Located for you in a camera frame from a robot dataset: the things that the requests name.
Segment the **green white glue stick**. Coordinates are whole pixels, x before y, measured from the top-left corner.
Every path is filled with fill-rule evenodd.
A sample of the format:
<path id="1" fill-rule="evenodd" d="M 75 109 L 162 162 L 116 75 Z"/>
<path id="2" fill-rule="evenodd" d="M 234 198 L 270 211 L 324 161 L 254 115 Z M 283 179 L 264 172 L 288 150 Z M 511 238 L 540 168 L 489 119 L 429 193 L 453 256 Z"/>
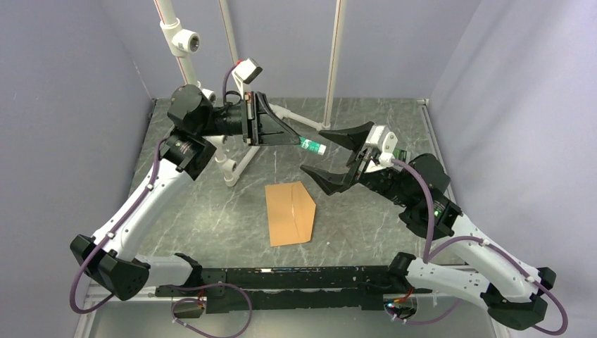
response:
<path id="1" fill-rule="evenodd" d="M 317 155 L 324 155 L 326 152 L 327 147 L 324 144 L 315 142 L 311 139 L 306 139 L 305 137 L 299 137 L 300 147 L 305 149 L 306 151 L 312 152 Z"/>

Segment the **brown paper envelope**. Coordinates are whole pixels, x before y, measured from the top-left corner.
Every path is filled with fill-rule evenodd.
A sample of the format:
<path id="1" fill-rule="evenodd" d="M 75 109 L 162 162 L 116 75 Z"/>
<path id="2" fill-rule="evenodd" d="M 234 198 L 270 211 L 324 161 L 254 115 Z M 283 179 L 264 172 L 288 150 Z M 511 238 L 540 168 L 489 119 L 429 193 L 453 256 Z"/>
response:
<path id="1" fill-rule="evenodd" d="M 316 204 L 302 182 L 266 185 L 265 200 L 272 247 L 312 239 Z"/>

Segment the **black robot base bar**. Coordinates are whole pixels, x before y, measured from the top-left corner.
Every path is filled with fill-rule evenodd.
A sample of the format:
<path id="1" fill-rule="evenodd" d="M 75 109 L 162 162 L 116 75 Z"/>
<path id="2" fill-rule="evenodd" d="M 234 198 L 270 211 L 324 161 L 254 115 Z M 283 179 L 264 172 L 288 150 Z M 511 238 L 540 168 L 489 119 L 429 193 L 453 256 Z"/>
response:
<path id="1" fill-rule="evenodd" d="M 333 267 L 203 268 L 181 289 L 156 289 L 158 297 L 202 296 L 207 313 L 245 310 L 359 308 L 381 311 L 392 295 L 424 293 L 406 279 L 415 260 L 398 253 L 389 265 Z"/>

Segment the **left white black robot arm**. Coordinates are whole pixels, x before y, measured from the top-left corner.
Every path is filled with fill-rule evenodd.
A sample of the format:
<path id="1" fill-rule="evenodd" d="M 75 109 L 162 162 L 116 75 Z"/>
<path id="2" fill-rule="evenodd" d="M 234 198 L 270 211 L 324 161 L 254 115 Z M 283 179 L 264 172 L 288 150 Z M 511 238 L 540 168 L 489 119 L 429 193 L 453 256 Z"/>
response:
<path id="1" fill-rule="evenodd" d="M 202 286 L 201 265 L 184 254 L 151 257 L 139 247 L 163 209 L 192 184 L 212 160 L 216 136 L 240 136 L 250 146 L 297 145 L 299 134 L 279 119 L 262 92 L 247 92 L 235 104 L 213 105 L 195 85 L 174 91 L 167 112 L 169 135 L 159 141 L 146 177 L 128 200 L 90 236 L 76 236 L 70 250 L 76 278 L 90 277 L 125 301 L 145 287 L 174 285 L 182 294 Z"/>

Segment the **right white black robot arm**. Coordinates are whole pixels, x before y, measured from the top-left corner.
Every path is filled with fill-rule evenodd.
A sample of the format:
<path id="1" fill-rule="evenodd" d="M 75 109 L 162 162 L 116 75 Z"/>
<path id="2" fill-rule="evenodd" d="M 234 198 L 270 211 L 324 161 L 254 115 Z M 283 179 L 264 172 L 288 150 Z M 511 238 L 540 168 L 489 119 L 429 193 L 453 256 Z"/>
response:
<path id="1" fill-rule="evenodd" d="M 333 195 L 361 184 L 400 206 L 400 220 L 425 242 L 420 257 L 396 254 L 386 290 L 438 291 L 480 307 L 511 329 L 539 328 L 555 302 L 555 272 L 523 263 L 484 234 L 446 196 L 450 178 L 435 155 L 410 157 L 396 148 L 396 135 L 386 125 L 372 122 L 320 135 L 351 153 L 345 173 L 303 166 L 321 190 Z"/>

